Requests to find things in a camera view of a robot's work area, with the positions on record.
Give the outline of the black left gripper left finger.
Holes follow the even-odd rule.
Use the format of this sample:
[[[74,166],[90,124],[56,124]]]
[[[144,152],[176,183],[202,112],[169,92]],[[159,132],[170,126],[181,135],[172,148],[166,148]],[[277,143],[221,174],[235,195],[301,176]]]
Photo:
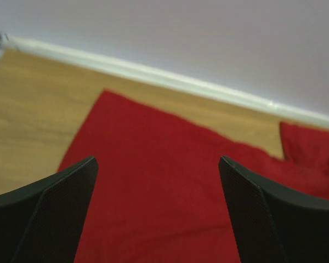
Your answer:
[[[98,175],[88,157],[0,195],[0,262],[73,262]]]

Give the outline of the dark red t shirt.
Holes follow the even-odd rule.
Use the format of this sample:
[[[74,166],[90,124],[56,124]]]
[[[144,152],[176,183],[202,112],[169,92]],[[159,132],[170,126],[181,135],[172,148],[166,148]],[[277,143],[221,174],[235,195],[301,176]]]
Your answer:
[[[76,262],[239,262],[221,156],[329,199],[329,132],[282,122],[280,138],[283,159],[102,92],[60,165],[99,164]]]

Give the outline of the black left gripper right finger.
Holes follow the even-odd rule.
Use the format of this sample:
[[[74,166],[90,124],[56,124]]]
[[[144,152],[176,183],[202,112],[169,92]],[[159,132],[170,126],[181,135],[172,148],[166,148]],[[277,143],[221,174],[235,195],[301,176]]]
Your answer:
[[[219,161],[241,262],[329,262],[329,200]]]

